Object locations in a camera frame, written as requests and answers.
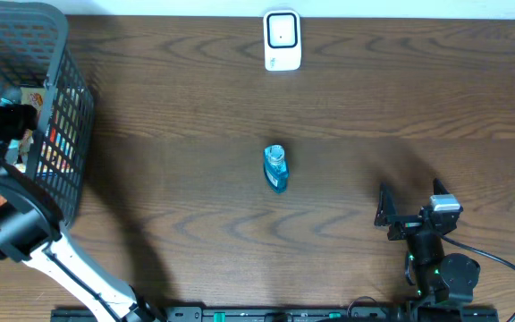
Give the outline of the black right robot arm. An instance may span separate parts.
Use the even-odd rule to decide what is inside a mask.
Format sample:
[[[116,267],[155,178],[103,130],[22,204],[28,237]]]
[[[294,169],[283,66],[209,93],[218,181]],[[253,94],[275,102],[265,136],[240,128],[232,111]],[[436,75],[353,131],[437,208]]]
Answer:
[[[440,180],[416,215],[398,213],[391,190],[381,184],[374,225],[386,226],[390,241],[405,241],[405,278],[418,296],[390,309],[391,321],[463,321],[464,306],[473,301],[480,265],[461,254],[446,254],[442,238],[457,228],[463,207]]]

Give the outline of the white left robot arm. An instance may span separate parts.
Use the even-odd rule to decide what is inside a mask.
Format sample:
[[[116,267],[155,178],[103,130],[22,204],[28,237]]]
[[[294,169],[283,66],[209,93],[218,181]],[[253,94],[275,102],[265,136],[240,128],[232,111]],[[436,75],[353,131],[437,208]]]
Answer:
[[[72,239],[53,198],[4,160],[10,141],[34,129],[36,120],[33,106],[0,106],[0,259],[49,276],[99,321],[164,321],[165,314]]]

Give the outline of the blue mouthwash bottle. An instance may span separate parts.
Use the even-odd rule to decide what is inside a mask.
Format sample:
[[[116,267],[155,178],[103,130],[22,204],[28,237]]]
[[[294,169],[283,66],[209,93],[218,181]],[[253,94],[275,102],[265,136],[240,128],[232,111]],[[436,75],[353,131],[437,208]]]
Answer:
[[[285,150],[281,145],[271,145],[264,149],[264,174],[270,188],[276,193],[285,192],[289,179],[289,167]]]

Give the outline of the yellow snack bag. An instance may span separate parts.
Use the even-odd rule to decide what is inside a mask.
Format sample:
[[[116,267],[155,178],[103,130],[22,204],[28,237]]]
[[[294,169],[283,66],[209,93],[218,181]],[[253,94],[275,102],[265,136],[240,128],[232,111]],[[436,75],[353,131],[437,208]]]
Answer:
[[[38,112],[44,105],[45,88],[21,87],[21,103],[33,106]]]

